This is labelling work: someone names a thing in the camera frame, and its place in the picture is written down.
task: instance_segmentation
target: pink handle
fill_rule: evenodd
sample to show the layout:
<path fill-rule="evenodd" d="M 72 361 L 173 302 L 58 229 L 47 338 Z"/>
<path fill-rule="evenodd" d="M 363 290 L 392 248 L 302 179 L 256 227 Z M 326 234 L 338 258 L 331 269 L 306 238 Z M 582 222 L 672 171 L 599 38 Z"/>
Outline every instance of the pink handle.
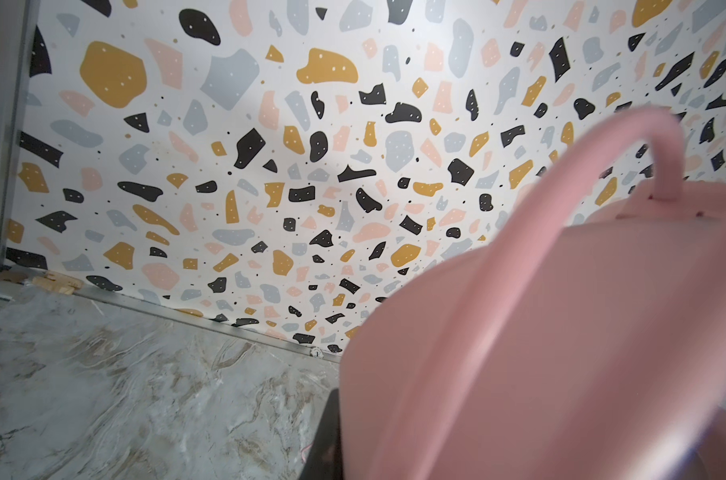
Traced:
<path fill-rule="evenodd" d="M 655 200 L 682 191 L 683 132 L 660 108 L 615 114 L 571 146 L 488 247 L 456 313 L 398 401 L 369 480 L 426 480 L 487 353 L 550 252 L 563 224 L 596 179 L 637 140 L 654 157 Z"/>

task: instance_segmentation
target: black object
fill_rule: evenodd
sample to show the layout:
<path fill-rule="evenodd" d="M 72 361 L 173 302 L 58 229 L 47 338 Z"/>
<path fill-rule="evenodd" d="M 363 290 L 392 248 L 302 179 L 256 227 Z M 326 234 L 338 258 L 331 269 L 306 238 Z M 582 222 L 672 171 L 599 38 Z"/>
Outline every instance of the black object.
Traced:
<path fill-rule="evenodd" d="M 343 480 L 339 389 L 333 389 L 325 403 L 320 425 L 299 480 Z"/>

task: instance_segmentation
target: marble floor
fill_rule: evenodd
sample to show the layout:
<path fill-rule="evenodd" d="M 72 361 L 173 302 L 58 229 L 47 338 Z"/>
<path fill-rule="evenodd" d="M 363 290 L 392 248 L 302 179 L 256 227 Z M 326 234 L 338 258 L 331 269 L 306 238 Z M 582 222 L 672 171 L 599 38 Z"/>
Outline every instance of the marble floor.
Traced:
<path fill-rule="evenodd" d="M 0 480 L 298 477 L 338 364 L 32 286 L 0 308 Z"/>

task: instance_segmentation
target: terrazzo patterned wallpaper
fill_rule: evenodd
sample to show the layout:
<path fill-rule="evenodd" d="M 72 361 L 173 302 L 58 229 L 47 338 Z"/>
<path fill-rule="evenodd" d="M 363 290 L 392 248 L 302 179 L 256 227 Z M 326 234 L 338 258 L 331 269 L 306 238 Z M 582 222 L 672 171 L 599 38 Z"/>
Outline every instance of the terrazzo patterned wallpaper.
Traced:
<path fill-rule="evenodd" d="M 9 261 L 280 339 L 342 352 L 617 110 L 726 181 L 726 0 L 41 3 Z"/>

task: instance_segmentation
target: floor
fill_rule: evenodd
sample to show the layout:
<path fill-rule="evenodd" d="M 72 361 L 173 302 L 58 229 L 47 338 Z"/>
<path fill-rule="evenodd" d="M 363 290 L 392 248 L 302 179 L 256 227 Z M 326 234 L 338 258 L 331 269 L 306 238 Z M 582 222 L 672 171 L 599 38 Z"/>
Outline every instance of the floor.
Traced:
<path fill-rule="evenodd" d="M 0 480 L 290 478 L 338 364 L 24 287 L 0 308 Z"/>

